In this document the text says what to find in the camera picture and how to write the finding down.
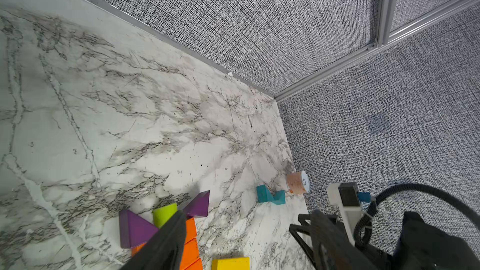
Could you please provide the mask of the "orange block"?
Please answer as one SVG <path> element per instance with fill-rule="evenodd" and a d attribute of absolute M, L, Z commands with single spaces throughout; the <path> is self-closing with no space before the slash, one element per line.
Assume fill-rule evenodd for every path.
<path fill-rule="evenodd" d="M 202 260 L 199 258 L 191 265 L 189 265 L 185 270 L 203 270 Z"/>
<path fill-rule="evenodd" d="M 194 238 L 184 245 L 182 260 L 179 269 L 187 270 L 200 258 L 197 239 Z"/>
<path fill-rule="evenodd" d="M 189 217 L 186 221 L 186 241 L 185 243 L 187 244 L 188 242 L 192 241 L 193 239 L 196 238 L 197 236 L 197 230 L 196 230 L 196 223 L 195 219 L 193 217 Z M 141 243 L 138 246 L 135 246 L 131 249 L 131 256 L 134 256 L 136 253 L 138 253 L 144 246 L 145 242 Z"/>

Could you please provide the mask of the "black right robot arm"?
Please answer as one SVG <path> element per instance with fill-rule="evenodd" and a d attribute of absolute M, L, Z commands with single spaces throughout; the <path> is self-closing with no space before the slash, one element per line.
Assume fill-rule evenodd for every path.
<path fill-rule="evenodd" d="M 417 191 L 451 205 L 476 227 L 480 216 L 456 197 L 432 186 L 397 184 L 377 196 L 360 192 L 354 182 L 330 184 L 327 195 L 340 215 L 300 214 L 289 232 L 316 270 L 477 270 L 480 260 L 467 242 L 427 224 L 414 211 L 404 212 L 393 254 L 371 245 L 373 220 L 391 196 Z"/>

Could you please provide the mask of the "purple triangle block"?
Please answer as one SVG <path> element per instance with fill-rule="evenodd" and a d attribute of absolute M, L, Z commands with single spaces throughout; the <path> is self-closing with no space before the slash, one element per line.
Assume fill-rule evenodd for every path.
<path fill-rule="evenodd" d="M 132 249 L 147 243 L 158 228 L 134 212 L 124 209 L 119 212 L 120 245 L 123 249 Z"/>
<path fill-rule="evenodd" d="M 179 208 L 187 219 L 205 218 L 208 216 L 210 205 L 210 191 L 200 192 L 196 197 L 182 203 Z"/>

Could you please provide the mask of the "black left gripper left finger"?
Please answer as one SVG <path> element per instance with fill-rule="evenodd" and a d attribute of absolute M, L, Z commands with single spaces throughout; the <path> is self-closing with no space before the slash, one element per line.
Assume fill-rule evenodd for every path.
<path fill-rule="evenodd" d="M 121 270 L 179 270 L 186 241 L 186 215 L 177 211 Z"/>

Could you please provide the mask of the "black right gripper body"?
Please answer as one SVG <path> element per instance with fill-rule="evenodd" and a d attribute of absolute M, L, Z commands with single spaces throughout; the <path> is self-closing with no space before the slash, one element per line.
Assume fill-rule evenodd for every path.
<path fill-rule="evenodd" d="M 319 223 L 314 222 L 312 226 L 312 216 L 299 214 L 297 220 L 300 224 L 291 224 L 289 232 L 315 270 L 337 270 L 334 232 L 338 216 L 327 214 L 330 223 L 323 229 Z"/>

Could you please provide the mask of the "lime green cylinder block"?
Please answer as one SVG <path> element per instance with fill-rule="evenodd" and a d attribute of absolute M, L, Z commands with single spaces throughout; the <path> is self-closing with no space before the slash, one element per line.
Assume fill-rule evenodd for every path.
<path fill-rule="evenodd" d="M 152 211 L 154 225 L 158 229 L 162 228 L 177 211 L 176 203 L 154 209 Z"/>

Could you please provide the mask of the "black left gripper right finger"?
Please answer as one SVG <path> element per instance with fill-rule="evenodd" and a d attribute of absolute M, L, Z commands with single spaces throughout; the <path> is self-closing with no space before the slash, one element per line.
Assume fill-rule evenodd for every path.
<path fill-rule="evenodd" d="M 309 233 L 316 270 L 327 270 L 327 258 L 332 260 L 335 270 L 377 269 L 321 211 L 313 211 L 310 221 Z"/>

